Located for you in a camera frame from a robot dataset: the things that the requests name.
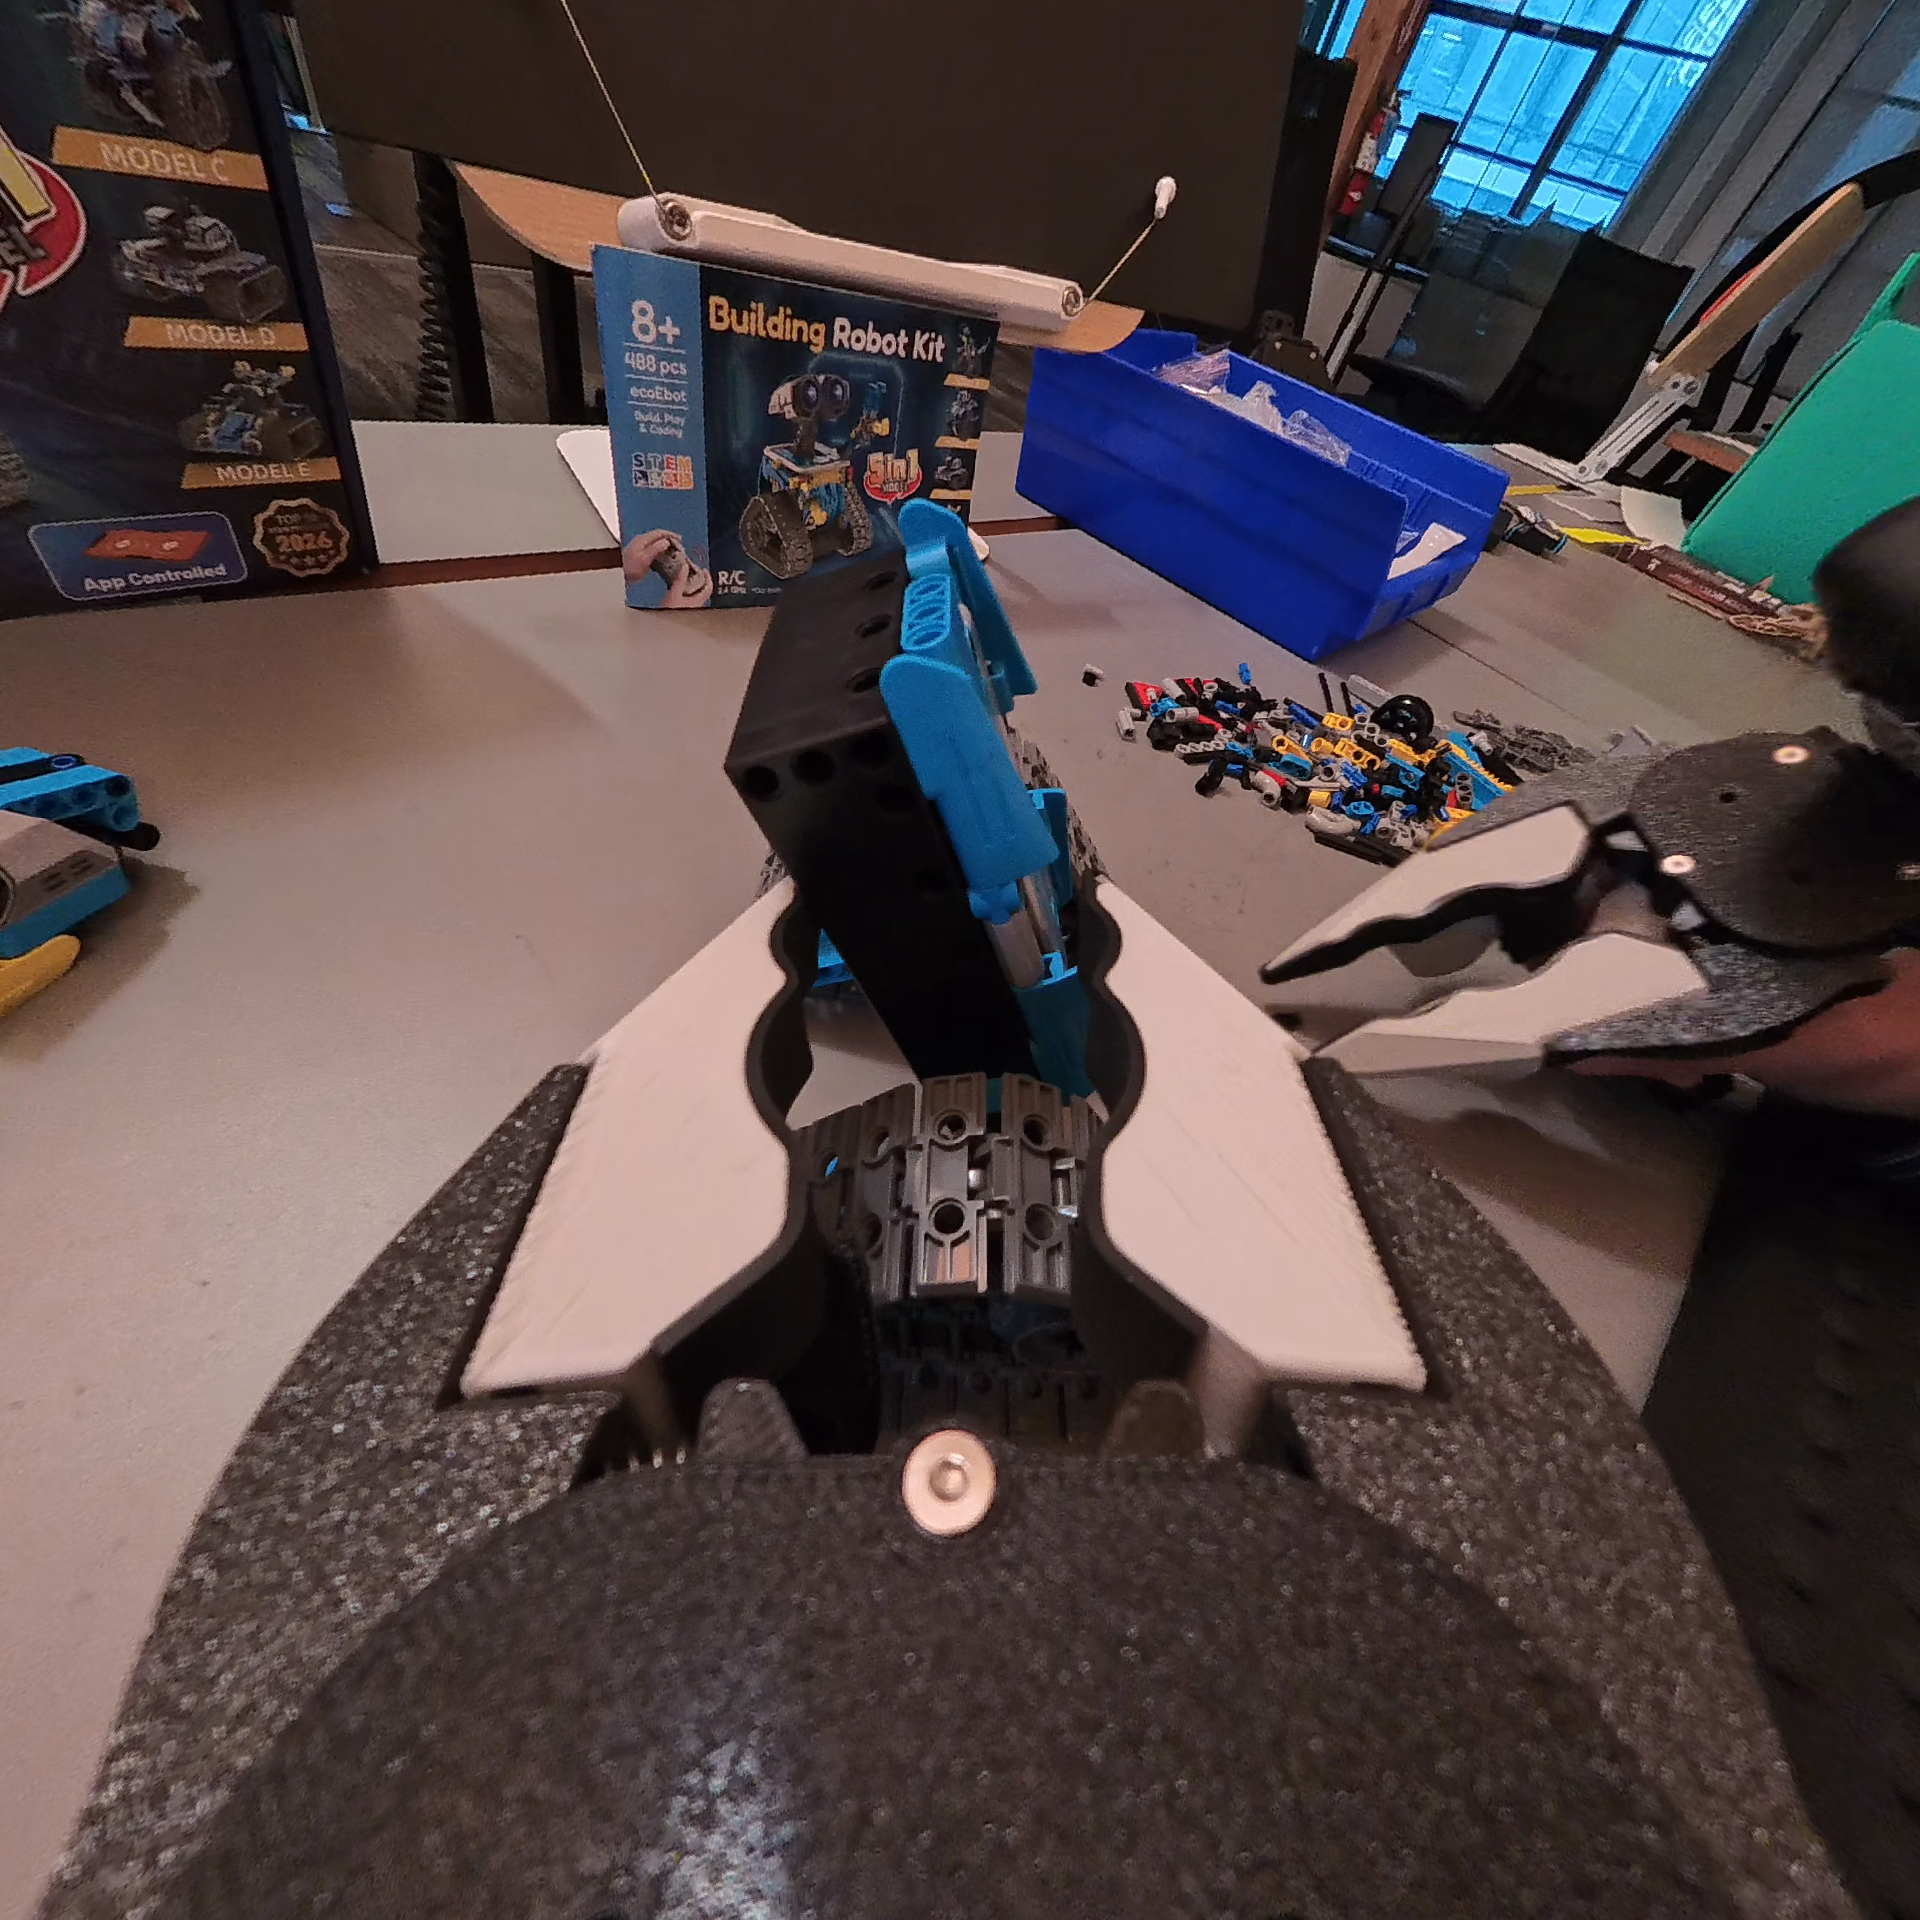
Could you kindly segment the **person's right hand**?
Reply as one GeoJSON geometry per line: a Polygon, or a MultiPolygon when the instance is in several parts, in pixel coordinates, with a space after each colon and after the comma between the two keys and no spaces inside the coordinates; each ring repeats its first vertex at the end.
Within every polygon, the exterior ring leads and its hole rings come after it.
{"type": "Polygon", "coordinates": [[[1571,1072],[1650,1079],[1692,1090],[1742,1077],[1767,1092],[1836,1111],[1918,1116],[1918,954],[1886,959],[1884,985],[1830,1006],[1767,1048],[1703,1059],[1596,1059],[1571,1072]]]}

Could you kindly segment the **robot head brick assembly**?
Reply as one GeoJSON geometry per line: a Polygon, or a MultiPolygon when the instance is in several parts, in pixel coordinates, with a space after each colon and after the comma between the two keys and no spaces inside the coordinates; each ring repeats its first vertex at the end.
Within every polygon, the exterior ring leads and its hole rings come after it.
{"type": "Polygon", "coordinates": [[[72,754],[2,752],[5,1020],[75,967],[80,928],[129,894],[127,853],[156,842],[127,774],[72,754]]]}

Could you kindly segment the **light grey desk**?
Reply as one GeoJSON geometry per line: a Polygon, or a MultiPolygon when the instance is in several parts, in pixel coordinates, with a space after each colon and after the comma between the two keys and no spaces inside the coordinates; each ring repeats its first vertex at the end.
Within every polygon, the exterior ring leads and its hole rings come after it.
{"type": "MultiPolygon", "coordinates": [[[[631,611],[553,427],[357,421],[375,584],[5,625],[5,745],[129,774],[160,829],[64,982],[5,1022],[5,1917],[86,1802],[171,1563],[260,1400],[541,1077],[708,947],[762,840],[722,749],[762,611],[631,611]]],[[[1017,488],[974,526],[1031,664],[1024,730],[1119,886],[1259,994],[1366,872],[1114,733],[1125,680],[1315,670],[1017,488]],[[1107,670],[1087,689],[1084,664],[1107,670]]],[[[1573,547],[1326,668],[1585,745],[1846,727],[1799,659],[1573,547]]],[[[1714,1191],[1643,1092],[1375,1092],[1635,1410],[1714,1191]]]]}

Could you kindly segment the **blue plastic bin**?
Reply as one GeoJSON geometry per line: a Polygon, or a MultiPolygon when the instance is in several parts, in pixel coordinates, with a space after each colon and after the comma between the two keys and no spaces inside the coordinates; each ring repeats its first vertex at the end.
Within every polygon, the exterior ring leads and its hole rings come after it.
{"type": "Polygon", "coordinates": [[[1300,659],[1448,597],[1475,569],[1507,475],[1237,353],[1226,391],[1271,388],[1344,445],[1332,462],[1161,378],[1189,333],[1105,353],[1039,348],[1019,490],[1300,659]]]}

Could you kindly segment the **black monitor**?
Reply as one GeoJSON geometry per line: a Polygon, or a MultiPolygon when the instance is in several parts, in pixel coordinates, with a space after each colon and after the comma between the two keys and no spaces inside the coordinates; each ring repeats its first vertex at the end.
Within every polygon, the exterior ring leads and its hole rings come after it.
{"type": "Polygon", "coordinates": [[[1571,462],[1635,388],[1692,270],[1548,218],[1455,233],[1361,403],[1440,444],[1522,444],[1571,462]]]}

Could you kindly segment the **white bar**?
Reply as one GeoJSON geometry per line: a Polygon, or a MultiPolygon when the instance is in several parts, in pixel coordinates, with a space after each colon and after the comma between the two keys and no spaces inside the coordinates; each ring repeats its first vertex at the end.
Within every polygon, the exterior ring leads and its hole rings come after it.
{"type": "Polygon", "coordinates": [[[627,250],[979,311],[1045,335],[1072,326],[1087,307],[1080,284],[1061,277],[887,250],[685,195],[627,201],[616,213],[616,235],[627,250]]]}

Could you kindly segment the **white paper sheet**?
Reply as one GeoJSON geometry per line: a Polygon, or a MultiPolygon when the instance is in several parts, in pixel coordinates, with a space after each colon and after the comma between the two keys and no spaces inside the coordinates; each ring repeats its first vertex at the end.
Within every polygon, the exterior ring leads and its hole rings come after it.
{"type": "Polygon", "coordinates": [[[616,495],[616,457],[610,432],[605,427],[576,427],[557,435],[557,457],[580,484],[607,533],[619,544],[619,516],[616,495]]]}

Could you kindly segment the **small robot kit box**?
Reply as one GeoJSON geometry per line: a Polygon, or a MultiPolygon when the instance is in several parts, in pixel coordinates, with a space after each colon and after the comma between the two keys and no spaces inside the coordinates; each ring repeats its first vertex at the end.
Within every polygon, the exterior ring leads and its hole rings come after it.
{"type": "Polygon", "coordinates": [[[618,539],[635,608],[770,604],[958,521],[997,320],[596,248],[618,539]]]}

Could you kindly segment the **pile of small brick parts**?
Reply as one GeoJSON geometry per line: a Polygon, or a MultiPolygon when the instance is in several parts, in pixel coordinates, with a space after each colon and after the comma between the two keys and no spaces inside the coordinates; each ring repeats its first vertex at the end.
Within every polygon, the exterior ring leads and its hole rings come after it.
{"type": "Polygon", "coordinates": [[[1420,694],[1357,680],[1319,702],[1268,698],[1244,664],[1234,680],[1128,681],[1117,736],[1189,764],[1195,791],[1234,785],[1296,818],[1321,844],[1394,869],[1517,788],[1663,749],[1643,730],[1611,735],[1596,754],[1570,736],[1455,710],[1441,723],[1420,694]]]}

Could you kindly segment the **black partition panel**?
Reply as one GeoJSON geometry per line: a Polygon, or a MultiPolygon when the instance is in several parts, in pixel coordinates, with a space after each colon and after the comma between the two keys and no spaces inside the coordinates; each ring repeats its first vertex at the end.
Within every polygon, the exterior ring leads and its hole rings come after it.
{"type": "MultiPolygon", "coordinates": [[[[652,181],[860,242],[1237,330],[1255,314],[1303,4],[573,4],[652,181]]],[[[641,195],[556,3],[295,7],[330,132],[641,195]]]]}

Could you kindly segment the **brown toy skeleton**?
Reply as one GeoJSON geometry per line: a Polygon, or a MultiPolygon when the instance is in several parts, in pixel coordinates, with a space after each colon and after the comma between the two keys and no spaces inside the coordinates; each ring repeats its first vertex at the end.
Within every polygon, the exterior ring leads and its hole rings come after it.
{"type": "Polygon", "coordinates": [[[1825,656],[1825,618],[1815,604],[1789,604],[1763,587],[1732,580],[1667,544],[1635,544],[1622,565],[1670,597],[1703,611],[1746,637],[1758,637],[1797,659],[1825,656]]]}

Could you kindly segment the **blue grey tracked toy robot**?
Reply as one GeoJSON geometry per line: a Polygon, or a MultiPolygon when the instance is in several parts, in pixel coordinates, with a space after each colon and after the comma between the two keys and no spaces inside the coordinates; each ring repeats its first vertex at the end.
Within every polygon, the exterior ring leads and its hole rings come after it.
{"type": "Polygon", "coordinates": [[[909,1069],[802,1131],[847,1279],[792,1395],[867,1373],[879,1428],[1091,1446],[1115,1384],[1072,1310],[1095,1139],[1076,820],[1012,723],[1037,681],[962,519],[913,500],[899,539],[782,589],[725,762],[817,925],[811,992],[909,1069]]]}

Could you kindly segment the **clear bags of parts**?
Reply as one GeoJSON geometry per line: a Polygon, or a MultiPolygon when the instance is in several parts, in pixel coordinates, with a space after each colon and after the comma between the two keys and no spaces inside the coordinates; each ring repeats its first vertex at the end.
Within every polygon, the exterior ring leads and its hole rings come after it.
{"type": "MultiPolygon", "coordinates": [[[[1244,396],[1229,391],[1229,353],[1226,348],[1174,360],[1172,364],[1161,367],[1154,378],[1180,387],[1191,396],[1203,398],[1212,406],[1234,413],[1238,419],[1257,424],[1271,436],[1313,455],[1332,468],[1342,468],[1344,473],[1368,479],[1379,488],[1395,479],[1394,471],[1356,457],[1346,441],[1334,435],[1330,427],[1304,408],[1282,413],[1278,396],[1268,380],[1255,382],[1244,396]]],[[[1450,555],[1453,549],[1462,547],[1466,540],[1460,530],[1423,516],[1423,510],[1417,508],[1411,493],[1401,490],[1399,497],[1404,500],[1404,526],[1395,540],[1395,559],[1387,574],[1389,580],[1398,580],[1450,555]]]]}

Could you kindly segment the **teal board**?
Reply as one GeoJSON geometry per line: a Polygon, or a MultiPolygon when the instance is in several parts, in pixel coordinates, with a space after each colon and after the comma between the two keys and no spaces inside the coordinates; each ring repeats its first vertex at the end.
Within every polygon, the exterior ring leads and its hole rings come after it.
{"type": "Polygon", "coordinates": [[[1811,572],[1849,533],[1918,495],[1918,259],[1695,516],[1692,563],[1811,600],[1811,572]]]}

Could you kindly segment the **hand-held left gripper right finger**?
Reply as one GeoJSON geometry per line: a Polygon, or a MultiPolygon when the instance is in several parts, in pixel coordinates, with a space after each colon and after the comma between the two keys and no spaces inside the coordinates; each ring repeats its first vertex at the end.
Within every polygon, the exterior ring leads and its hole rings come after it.
{"type": "Polygon", "coordinates": [[[1216,1457],[1275,1391],[1426,1389],[1426,1356],[1300,1045],[1115,881],[1087,886],[1088,1337],[1170,1378],[1216,1457]]]}

